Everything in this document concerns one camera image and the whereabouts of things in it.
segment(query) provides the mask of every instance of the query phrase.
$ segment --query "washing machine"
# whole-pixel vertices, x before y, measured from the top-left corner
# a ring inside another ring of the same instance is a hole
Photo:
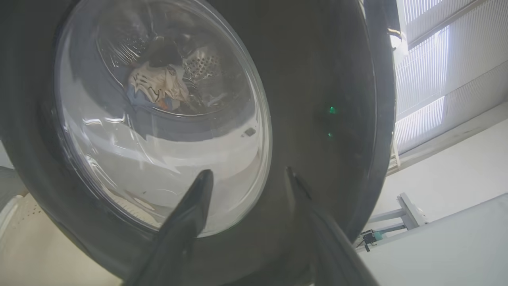
[[[122,279],[211,170],[179,284],[310,284],[288,170],[353,241],[390,160],[387,2],[7,1],[2,142],[53,222]]]

